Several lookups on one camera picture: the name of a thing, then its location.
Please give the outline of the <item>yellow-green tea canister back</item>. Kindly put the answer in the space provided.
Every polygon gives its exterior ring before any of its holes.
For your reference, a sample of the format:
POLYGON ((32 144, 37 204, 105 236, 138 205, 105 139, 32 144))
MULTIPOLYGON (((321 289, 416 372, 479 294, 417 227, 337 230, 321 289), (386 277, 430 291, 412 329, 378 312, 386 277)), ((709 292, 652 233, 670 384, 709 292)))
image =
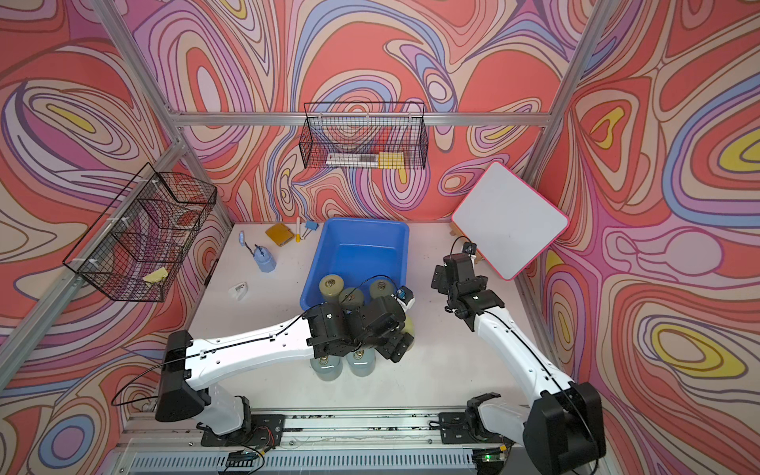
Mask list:
POLYGON ((415 325, 413 320, 410 317, 407 317, 405 320, 405 326, 403 332, 405 334, 410 334, 411 336, 415 336, 415 325))

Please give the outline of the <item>blue plastic basket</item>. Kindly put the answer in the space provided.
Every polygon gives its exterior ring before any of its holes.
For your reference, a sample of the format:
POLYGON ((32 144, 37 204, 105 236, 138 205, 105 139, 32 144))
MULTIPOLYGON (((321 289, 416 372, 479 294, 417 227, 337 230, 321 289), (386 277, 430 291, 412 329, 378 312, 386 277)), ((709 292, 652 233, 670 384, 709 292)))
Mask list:
POLYGON ((369 294, 370 283, 384 278, 397 286, 407 282, 410 228, 396 221, 332 218, 322 226, 317 250, 302 291, 307 310, 323 302, 322 279, 338 275, 346 287, 369 294))

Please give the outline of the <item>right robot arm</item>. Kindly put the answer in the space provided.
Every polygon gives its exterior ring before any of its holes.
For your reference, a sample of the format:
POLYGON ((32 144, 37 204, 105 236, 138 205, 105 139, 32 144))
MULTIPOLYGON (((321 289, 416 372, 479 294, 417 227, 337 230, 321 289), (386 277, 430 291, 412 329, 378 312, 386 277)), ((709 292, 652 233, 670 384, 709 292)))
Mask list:
POLYGON ((541 474, 597 468, 607 445, 596 388, 575 382, 530 341, 466 253, 446 256, 431 288, 445 295, 447 312, 496 352, 528 402, 513 406, 497 393, 470 399, 465 415, 473 437, 500 435, 521 445, 541 474))

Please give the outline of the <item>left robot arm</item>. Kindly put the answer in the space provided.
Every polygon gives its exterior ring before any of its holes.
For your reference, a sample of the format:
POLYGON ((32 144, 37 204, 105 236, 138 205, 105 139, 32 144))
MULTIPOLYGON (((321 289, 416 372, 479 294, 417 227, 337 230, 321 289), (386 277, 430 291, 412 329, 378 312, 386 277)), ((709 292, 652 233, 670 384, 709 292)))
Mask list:
POLYGON ((194 420, 220 439, 253 429, 251 405, 220 382, 260 367, 295 360, 344 357, 373 348, 399 362, 414 338, 405 330, 415 297, 407 287, 356 309, 323 303, 258 331, 225 338, 169 337, 160 370, 154 417, 160 423, 194 420))

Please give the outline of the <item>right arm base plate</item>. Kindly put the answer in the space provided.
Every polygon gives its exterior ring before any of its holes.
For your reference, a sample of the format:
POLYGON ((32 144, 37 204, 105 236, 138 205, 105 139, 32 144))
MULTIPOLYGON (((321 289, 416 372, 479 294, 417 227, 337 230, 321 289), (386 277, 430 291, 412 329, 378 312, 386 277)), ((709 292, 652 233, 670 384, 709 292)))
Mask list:
POLYGON ((429 422, 429 428, 439 431, 441 442, 444 445, 500 443, 500 445, 510 447, 514 444, 514 441, 506 439, 502 435, 487 431, 473 410, 439 413, 439 417, 435 421, 429 422))

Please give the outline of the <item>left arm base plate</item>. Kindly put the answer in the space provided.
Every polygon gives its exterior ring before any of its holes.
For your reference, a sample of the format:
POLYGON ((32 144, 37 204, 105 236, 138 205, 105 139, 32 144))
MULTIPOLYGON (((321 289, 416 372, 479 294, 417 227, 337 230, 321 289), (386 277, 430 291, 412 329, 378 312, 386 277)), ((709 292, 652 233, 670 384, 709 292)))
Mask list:
POLYGON ((196 428, 203 431, 202 447, 273 449, 281 444, 284 423, 285 415, 263 414, 251 416, 249 427, 243 427, 228 435, 215 435, 202 423, 198 423, 196 428))

